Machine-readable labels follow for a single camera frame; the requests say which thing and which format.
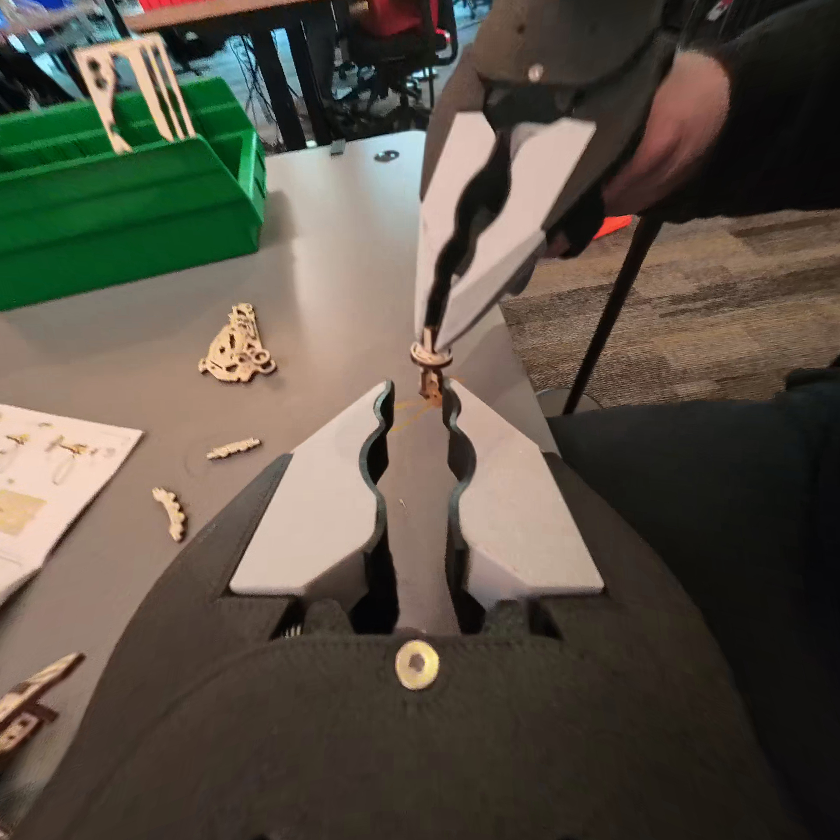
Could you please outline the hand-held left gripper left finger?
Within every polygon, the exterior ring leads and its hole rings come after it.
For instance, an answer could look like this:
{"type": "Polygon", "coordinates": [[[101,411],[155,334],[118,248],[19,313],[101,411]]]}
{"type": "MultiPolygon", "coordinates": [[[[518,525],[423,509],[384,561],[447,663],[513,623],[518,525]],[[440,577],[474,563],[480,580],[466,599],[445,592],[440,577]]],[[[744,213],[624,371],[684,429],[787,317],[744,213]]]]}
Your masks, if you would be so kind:
{"type": "Polygon", "coordinates": [[[290,454],[229,582],[232,593],[331,599],[351,617],[395,617],[396,573],[378,483],[395,386],[363,394],[290,454]]]}

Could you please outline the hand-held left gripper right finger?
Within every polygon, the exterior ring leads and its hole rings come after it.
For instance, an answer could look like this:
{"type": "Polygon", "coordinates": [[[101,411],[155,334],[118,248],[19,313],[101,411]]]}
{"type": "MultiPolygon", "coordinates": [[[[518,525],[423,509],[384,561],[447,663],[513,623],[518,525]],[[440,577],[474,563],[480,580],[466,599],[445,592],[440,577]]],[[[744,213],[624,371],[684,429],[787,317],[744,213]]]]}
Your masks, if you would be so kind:
{"type": "Polygon", "coordinates": [[[459,621],[504,602],[599,595],[604,580],[564,499],[559,456],[462,384],[445,380],[448,467],[446,577],[459,621]]]}

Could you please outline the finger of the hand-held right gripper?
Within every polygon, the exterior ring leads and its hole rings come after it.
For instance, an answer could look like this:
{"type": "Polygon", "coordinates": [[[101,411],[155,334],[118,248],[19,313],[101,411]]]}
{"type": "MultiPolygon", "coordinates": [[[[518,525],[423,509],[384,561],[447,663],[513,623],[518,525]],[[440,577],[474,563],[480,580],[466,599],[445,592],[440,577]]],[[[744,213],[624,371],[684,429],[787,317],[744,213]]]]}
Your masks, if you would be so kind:
{"type": "Polygon", "coordinates": [[[595,137],[592,121],[454,117],[432,167],[432,351],[449,352],[541,255],[595,137]]]}
{"type": "Polygon", "coordinates": [[[422,197],[416,252],[416,341],[451,346],[497,302],[512,279],[503,223],[511,189],[511,128],[483,112],[458,112],[422,197]]]}

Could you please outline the wooden cross-shaped part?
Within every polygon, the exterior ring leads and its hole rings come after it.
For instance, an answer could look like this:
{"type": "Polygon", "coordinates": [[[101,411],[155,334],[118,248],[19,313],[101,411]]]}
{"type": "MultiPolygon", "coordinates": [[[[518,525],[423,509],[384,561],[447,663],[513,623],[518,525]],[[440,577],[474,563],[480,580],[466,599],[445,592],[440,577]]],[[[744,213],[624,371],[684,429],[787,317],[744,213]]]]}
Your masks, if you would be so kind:
{"type": "MultiPolygon", "coordinates": [[[[425,327],[423,329],[423,337],[418,341],[430,350],[439,352],[434,347],[435,333],[432,328],[425,327]]],[[[419,393],[429,402],[439,402],[443,400],[442,391],[444,383],[443,370],[428,370],[419,367],[419,393]]]]}

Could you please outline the tan rubber band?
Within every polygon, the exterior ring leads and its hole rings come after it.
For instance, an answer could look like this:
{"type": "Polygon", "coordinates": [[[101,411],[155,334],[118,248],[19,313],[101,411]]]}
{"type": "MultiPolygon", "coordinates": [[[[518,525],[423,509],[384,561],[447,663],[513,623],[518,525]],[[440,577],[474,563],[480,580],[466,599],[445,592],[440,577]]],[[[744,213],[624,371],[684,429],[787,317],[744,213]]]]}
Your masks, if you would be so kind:
{"type": "Polygon", "coordinates": [[[392,385],[394,392],[393,418],[392,425],[386,433],[388,436],[401,433],[415,425],[421,417],[427,414],[441,420],[445,426],[448,425],[448,419],[451,417],[452,411],[444,407],[443,400],[429,402],[419,395],[403,400],[398,397],[396,385],[390,380],[386,380],[386,382],[392,385]]]}

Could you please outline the person's right forearm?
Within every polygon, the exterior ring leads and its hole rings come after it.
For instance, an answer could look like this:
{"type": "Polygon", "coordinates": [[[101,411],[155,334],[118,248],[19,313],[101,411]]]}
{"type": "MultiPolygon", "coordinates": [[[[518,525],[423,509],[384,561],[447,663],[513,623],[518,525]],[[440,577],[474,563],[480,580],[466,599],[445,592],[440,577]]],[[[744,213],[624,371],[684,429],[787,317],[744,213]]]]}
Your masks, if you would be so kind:
{"type": "Polygon", "coordinates": [[[839,208],[839,2],[789,7],[707,52],[728,116],[673,222],[839,208]]]}

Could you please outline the wooden buggy model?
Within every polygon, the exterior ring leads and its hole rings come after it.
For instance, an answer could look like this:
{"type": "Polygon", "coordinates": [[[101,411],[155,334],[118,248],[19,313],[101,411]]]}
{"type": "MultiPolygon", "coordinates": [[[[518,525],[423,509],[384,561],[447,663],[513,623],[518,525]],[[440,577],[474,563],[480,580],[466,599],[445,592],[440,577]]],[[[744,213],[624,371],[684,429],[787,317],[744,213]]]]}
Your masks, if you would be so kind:
{"type": "Polygon", "coordinates": [[[1,698],[1,767],[7,767],[39,729],[58,713],[43,703],[44,694],[67,679],[85,661],[83,653],[68,654],[24,679],[1,698]]]}

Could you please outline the person's right hand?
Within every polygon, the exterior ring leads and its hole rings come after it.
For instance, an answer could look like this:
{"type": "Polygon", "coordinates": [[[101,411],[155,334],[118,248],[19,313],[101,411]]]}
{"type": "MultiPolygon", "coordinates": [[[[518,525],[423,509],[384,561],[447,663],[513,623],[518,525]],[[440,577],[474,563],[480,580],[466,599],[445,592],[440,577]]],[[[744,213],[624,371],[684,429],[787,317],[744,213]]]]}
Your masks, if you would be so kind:
{"type": "Polygon", "coordinates": [[[680,51],[659,85],[633,156],[602,188],[607,217],[634,215],[685,186],[717,141],[730,107],[730,80],[715,58],[680,51]]]}

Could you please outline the black metal pole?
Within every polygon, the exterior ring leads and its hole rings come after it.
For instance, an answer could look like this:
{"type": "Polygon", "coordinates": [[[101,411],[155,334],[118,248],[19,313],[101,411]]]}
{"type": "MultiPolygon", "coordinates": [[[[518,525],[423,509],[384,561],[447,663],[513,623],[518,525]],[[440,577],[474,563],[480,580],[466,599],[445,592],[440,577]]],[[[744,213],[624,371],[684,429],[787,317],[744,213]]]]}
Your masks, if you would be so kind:
{"type": "Polygon", "coordinates": [[[600,408],[597,401],[586,395],[585,389],[612,336],[648,251],[663,225],[664,220],[659,215],[648,214],[640,218],[572,385],[568,388],[546,389],[537,394],[539,406],[547,418],[570,415],[579,409],[593,411],[600,408]]]}

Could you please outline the long notched wooden part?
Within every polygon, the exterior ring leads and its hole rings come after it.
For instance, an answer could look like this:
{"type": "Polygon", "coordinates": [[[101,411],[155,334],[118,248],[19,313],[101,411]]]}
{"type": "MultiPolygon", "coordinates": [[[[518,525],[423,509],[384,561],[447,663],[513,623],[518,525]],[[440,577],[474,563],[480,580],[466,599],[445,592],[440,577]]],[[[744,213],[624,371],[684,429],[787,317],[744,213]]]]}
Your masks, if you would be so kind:
{"type": "Polygon", "coordinates": [[[154,487],[151,495],[165,512],[168,522],[167,531],[171,539],[176,543],[181,543],[186,535],[186,513],[179,497],[172,490],[163,487],[154,487]]]}

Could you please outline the open instruction booklet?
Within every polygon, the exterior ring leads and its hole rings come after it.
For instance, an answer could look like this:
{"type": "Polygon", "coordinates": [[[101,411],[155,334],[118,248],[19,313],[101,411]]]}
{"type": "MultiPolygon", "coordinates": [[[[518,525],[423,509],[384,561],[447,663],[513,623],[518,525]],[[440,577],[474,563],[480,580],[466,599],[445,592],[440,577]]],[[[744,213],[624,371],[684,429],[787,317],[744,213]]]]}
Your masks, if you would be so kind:
{"type": "Polygon", "coordinates": [[[144,432],[1,405],[1,603],[47,561],[144,432]]]}

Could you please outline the background wooden table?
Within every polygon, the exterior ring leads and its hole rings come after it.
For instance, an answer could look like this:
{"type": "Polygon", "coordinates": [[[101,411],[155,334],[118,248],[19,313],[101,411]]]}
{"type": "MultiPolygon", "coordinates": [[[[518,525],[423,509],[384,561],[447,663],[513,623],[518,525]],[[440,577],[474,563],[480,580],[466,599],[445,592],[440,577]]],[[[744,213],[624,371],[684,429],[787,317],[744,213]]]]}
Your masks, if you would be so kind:
{"type": "Polygon", "coordinates": [[[301,151],[307,137],[292,99],[273,34],[283,29],[309,117],[313,139],[329,147],[333,131],[312,64],[305,24],[323,16],[327,1],[206,1],[156,7],[123,19],[139,34],[163,28],[185,28],[200,35],[241,36],[250,40],[280,137],[288,151],[301,151]]]}

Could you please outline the green plastic bin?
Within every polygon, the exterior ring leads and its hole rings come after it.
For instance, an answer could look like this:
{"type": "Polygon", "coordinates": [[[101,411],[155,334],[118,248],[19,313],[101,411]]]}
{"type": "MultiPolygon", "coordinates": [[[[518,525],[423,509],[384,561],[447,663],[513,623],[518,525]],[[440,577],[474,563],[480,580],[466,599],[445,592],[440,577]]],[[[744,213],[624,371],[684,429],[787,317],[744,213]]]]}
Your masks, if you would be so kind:
{"type": "Polygon", "coordinates": [[[196,136],[168,143],[142,95],[115,98],[115,154],[89,100],[1,120],[1,309],[246,256],[259,248],[266,157],[221,77],[182,86],[196,136]]]}

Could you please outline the ornate wooden frame part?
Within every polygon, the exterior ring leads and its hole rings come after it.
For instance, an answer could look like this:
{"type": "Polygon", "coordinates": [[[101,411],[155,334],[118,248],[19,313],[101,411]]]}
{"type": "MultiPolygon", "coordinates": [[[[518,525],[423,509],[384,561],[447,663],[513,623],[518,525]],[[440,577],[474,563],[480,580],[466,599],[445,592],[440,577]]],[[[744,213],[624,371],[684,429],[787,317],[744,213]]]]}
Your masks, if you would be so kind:
{"type": "Polygon", "coordinates": [[[197,369],[226,384],[246,384],[257,375],[276,372],[277,363],[261,341],[252,304],[240,302],[232,307],[197,369]]]}

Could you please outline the leftover plywood sheet frame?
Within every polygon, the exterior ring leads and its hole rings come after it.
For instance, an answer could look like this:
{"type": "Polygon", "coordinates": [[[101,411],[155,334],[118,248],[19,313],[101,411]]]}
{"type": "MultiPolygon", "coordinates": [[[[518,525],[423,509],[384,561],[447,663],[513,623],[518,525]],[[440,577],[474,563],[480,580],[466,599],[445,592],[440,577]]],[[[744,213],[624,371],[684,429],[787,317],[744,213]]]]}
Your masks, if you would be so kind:
{"type": "Polygon", "coordinates": [[[77,48],[73,56],[116,154],[133,152],[132,146],[122,136],[114,111],[120,61],[129,66],[154,126],[163,140],[173,143],[196,136],[191,115],[160,34],[77,48]]]}

